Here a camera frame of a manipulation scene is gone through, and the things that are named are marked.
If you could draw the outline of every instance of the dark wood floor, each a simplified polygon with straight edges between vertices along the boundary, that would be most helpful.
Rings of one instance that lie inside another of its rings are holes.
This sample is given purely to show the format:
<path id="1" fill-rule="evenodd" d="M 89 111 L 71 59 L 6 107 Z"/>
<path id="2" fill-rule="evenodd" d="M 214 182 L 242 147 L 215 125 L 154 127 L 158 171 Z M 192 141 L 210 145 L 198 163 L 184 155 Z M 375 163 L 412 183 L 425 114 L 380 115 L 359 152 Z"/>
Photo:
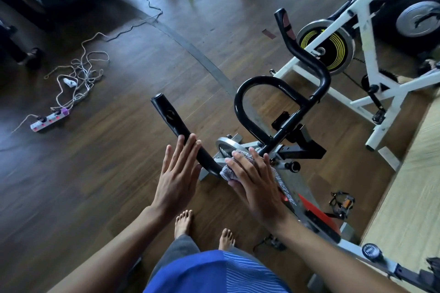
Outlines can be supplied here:
<path id="1" fill-rule="evenodd" d="M 148 10 L 145 0 L 125 0 Z M 160 20 L 209 57 L 234 85 L 281 68 L 290 58 L 276 29 L 273 12 L 285 7 L 298 31 L 308 22 L 327 17 L 345 0 L 151 0 L 163 8 Z M 105 78 L 59 126 L 35 134 L 27 124 L 10 132 L 30 113 L 48 114 L 58 91 L 55 78 L 42 76 L 58 64 L 68 64 L 82 51 L 82 40 L 96 31 L 115 35 L 138 21 L 136 12 L 119 2 L 98 0 L 90 9 L 66 19 L 50 35 L 40 32 L 7 8 L 0 15 L 23 29 L 22 43 L 41 46 L 47 62 L 39 74 L 27 74 L 7 59 L 0 77 L 0 291 L 42 292 L 49 289 L 117 235 L 153 199 L 167 144 L 175 137 L 150 98 L 163 92 L 188 127 L 212 154 L 214 141 L 239 132 L 232 98 L 181 46 L 157 29 L 144 25 L 109 43 L 96 41 L 88 49 L 105 50 Z M 268 29 L 273 40 L 261 32 Z M 415 62 L 380 45 L 382 67 L 411 74 Z M 348 72 L 357 80 L 364 66 L 353 62 Z M 301 93 L 313 85 L 292 75 Z M 349 97 L 362 91 L 343 75 L 333 85 Z M 251 90 L 255 109 L 269 125 L 294 104 L 272 89 Z M 384 144 L 402 157 L 423 116 L 429 96 L 413 93 L 404 102 Z M 377 154 L 365 150 L 372 124 L 327 96 L 305 118 L 314 139 L 327 149 L 322 160 L 301 162 L 301 174 L 324 206 L 330 191 L 356 197 L 349 223 L 361 234 L 374 212 L 393 170 Z M 267 232 L 250 216 L 233 191 L 210 178 L 198 185 L 190 204 L 195 212 L 192 236 L 201 250 L 217 248 L 221 230 L 237 235 L 239 247 L 250 252 Z M 173 239 L 164 230 L 143 255 L 129 279 L 127 291 L 139 292 Z M 294 292 L 305 292 L 310 271 L 291 252 L 261 247 L 256 255 L 284 279 Z"/>

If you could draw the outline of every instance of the person's left hand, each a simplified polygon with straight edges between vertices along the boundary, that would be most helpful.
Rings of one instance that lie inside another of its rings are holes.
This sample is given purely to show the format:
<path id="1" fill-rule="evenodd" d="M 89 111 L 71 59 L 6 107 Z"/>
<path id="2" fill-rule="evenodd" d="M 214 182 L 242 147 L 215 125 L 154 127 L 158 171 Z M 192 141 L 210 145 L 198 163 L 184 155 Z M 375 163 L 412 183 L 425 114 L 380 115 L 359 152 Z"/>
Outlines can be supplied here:
<path id="1" fill-rule="evenodd" d="M 171 145 L 166 147 L 161 177 L 151 206 L 169 218 L 181 212 L 194 196 L 201 170 L 200 164 L 195 166 L 200 147 L 201 140 L 197 140 L 193 133 L 185 146 L 184 136 L 179 135 L 173 155 Z"/>

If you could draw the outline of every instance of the handlebar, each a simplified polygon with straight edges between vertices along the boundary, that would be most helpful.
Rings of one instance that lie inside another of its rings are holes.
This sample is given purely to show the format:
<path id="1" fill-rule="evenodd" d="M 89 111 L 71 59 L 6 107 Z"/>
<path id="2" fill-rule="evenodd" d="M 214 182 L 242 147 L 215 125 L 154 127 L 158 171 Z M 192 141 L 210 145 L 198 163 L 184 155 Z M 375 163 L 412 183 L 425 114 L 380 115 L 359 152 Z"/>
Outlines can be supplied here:
<path id="1" fill-rule="evenodd" d="M 299 92 L 290 87 L 283 80 L 269 77 L 269 76 L 258 76 L 245 81 L 237 91 L 234 99 L 234 109 L 240 123 L 252 134 L 256 139 L 261 142 L 261 148 L 258 150 L 259 155 L 264 153 L 269 153 L 275 147 L 278 146 L 280 142 L 286 138 L 289 132 L 293 131 L 304 115 L 317 103 L 319 100 L 327 93 L 330 87 L 330 73 L 326 66 L 319 60 L 312 56 L 307 51 L 303 50 L 297 43 L 295 34 L 290 25 L 289 18 L 285 9 L 281 8 L 275 12 L 275 19 L 278 27 L 281 31 L 283 40 L 287 46 L 287 49 L 297 57 L 306 66 L 311 68 L 318 75 L 320 82 L 318 88 L 315 92 L 306 99 Z M 262 129 L 260 129 L 254 122 L 252 122 L 246 115 L 243 107 L 243 98 L 245 93 L 252 87 L 257 85 L 270 85 L 278 88 L 292 100 L 294 100 L 300 108 L 297 112 L 292 114 L 289 119 L 281 126 L 280 130 L 272 137 L 266 134 Z M 152 104 L 157 109 L 159 114 L 164 119 L 165 123 L 172 129 L 176 136 L 184 135 L 185 143 L 190 136 L 190 131 L 185 126 L 179 114 L 176 112 L 171 103 L 167 100 L 164 94 L 157 94 L 151 99 Z M 198 162 L 207 171 L 220 177 L 220 171 L 222 167 L 217 164 L 214 159 L 209 155 L 209 153 L 201 147 L 197 154 Z"/>

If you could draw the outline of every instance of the power strip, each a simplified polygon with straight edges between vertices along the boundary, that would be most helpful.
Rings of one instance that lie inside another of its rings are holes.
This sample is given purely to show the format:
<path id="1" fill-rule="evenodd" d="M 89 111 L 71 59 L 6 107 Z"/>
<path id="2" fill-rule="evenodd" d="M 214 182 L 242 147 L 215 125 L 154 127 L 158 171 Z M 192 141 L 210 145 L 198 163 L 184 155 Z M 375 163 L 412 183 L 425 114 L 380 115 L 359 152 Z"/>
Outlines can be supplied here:
<path id="1" fill-rule="evenodd" d="M 59 121 L 60 119 L 69 115 L 69 110 L 66 108 L 62 108 L 61 110 L 42 118 L 41 120 L 30 125 L 30 128 L 34 132 L 38 132 L 45 127 L 52 125 L 53 123 Z"/>

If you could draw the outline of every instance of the white cord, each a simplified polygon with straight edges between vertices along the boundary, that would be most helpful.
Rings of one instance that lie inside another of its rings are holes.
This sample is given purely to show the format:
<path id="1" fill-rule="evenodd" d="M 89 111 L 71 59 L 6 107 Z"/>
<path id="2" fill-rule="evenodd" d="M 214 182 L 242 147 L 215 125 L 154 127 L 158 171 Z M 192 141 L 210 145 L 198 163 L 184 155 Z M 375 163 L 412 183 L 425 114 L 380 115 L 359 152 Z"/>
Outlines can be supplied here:
<path id="1" fill-rule="evenodd" d="M 159 11 L 159 13 L 154 15 L 154 16 L 150 16 L 150 17 L 148 17 L 146 19 L 142 19 L 142 21 L 139 22 L 138 24 L 131 25 L 129 27 L 129 29 L 123 30 L 123 31 L 119 32 L 116 36 L 114 36 L 112 38 L 110 38 L 109 36 L 107 36 L 107 35 L 105 35 L 105 34 L 103 34 L 101 32 L 96 33 L 95 35 L 93 35 L 92 38 L 89 38 L 88 40 L 85 40 L 85 41 L 81 42 L 81 47 L 83 48 L 83 54 L 82 54 L 80 59 L 75 58 L 75 59 L 71 60 L 70 65 L 59 65 L 59 66 L 55 67 L 52 71 L 50 71 L 49 73 L 47 73 L 44 76 L 44 79 L 47 80 L 47 79 L 49 79 L 51 74 L 53 74 L 55 71 L 57 71 L 60 68 L 70 68 L 70 69 L 72 69 L 72 72 L 70 72 L 69 74 L 59 74 L 56 77 L 56 80 L 58 82 L 58 86 L 59 86 L 61 91 L 60 91 L 60 93 L 55 98 L 58 106 L 51 107 L 52 111 L 57 111 L 57 110 L 59 110 L 61 108 L 66 108 L 68 110 L 71 110 L 75 104 L 77 104 L 79 101 L 81 101 L 83 98 L 85 98 L 88 95 L 88 93 L 93 88 L 95 83 L 98 82 L 99 80 L 101 80 L 101 78 L 102 78 L 104 70 L 103 69 L 100 69 L 100 70 L 92 69 L 93 68 L 92 62 L 94 62 L 94 61 L 109 62 L 110 61 L 110 57 L 109 57 L 108 53 L 105 52 L 105 51 L 91 51 L 91 52 L 87 53 L 87 51 L 85 49 L 85 46 L 84 46 L 85 43 L 94 40 L 98 35 L 102 35 L 104 37 L 107 37 L 108 40 L 105 40 L 105 42 L 110 42 L 112 40 L 117 39 L 120 35 L 122 35 L 124 33 L 128 33 L 133 28 L 139 27 L 139 26 L 141 26 L 143 24 L 146 24 L 148 19 L 152 19 L 152 18 L 157 19 L 161 14 L 163 14 L 163 11 L 162 11 L 162 9 L 160 7 L 152 6 L 151 3 L 150 3 L 150 0 L 146 0 L 146 1 L 148 1 L 148 7 L 149 8 L 157 9 Z M 92 58 L 90 58 L 90 55 L 93 55 L 93 54 L 105 55 L 107 58 L 106 59 L 100 59 L 100 58 L 92 59 Z M 61 81 L 62 81 L 63 78 L 69 78 L 71 80 L 74 80 L 77 83 L 77 86 L 75 87 L 73 95 L 72 95 L 72 99 L 70 99 L 69 101 L 67 101 L 64 104 L 59 101 L 59 97 L 64 92 L 63 85 L 61 84 Z M 20 126 L 22 126 L 23 123 L 29 117 L 39 118 L 39 116 L 34 115 L 34 114 L 27 115 L 26 118 L 19 124 L 19 126 L 17 126 L 15 128 L 15 130 L 12 131 L 11 133 L 14 133 L 16 130 L 18 130 L 20 128 Z"/>
<path id="2" fill-rule="evenodd" d="M 12 131 L 11 133 L 14 133 L 15 131 L 17 131 L 17 130 L 20 128 L 20 126 L 22 126 L 23 123 L 24 123 L 29 117 L 39 118 L 40 116 L 37 116 L 37 115 L 34 115 L 34 114 L 29 114 L 29 115 L 27 115 L 26 118 L 23 119 L 23 122 L 21 122 L 21 123 L 19 124 L 19 126 L 17 126 L 17 127 L 14 129 L 14 131 Z"/>

